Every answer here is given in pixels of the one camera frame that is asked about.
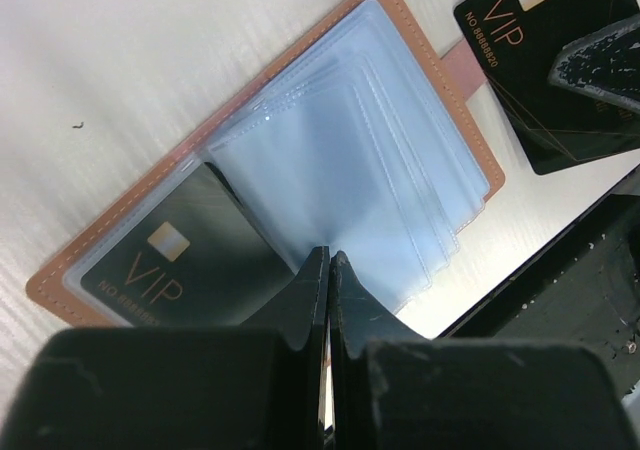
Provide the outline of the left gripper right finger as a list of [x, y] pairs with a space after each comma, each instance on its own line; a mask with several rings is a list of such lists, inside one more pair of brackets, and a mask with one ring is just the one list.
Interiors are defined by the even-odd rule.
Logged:
[[330, 264], [338, 449], [635, 449], [603, 362], [554, 341], [427, 339]]

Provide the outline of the brown leather card holder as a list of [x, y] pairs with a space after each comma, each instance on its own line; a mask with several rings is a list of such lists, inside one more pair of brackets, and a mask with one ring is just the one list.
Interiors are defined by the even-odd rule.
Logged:
[[343, 252], [389, 310], [430, 286], [505, 182], [405, 1], [345, 0], [34, 274], [27, 296], [73, 326], [130, 325], [79, 274], [202, 162], [294, 276], [315, 247]]

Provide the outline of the black credit card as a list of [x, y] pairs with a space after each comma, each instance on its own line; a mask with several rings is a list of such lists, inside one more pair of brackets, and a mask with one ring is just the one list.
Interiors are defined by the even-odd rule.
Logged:
[[293, 276], [202, 162], [92, 259], [79, 285], [132, 326], [208, 326], [243, 322]]

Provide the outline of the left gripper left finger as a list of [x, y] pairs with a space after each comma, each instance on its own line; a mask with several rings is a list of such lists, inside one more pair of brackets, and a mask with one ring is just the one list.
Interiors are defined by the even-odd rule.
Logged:
[[5, 449], [320, 449], [330, 256], [246, 322], [75, 328], [24, 376]]

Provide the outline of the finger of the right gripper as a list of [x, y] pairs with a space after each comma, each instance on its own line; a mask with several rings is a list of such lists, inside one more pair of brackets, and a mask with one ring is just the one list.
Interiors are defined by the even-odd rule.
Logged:
[[632, 15], [565, 45], [550, 85], [632, 113], [639, 111], [639, 16]]

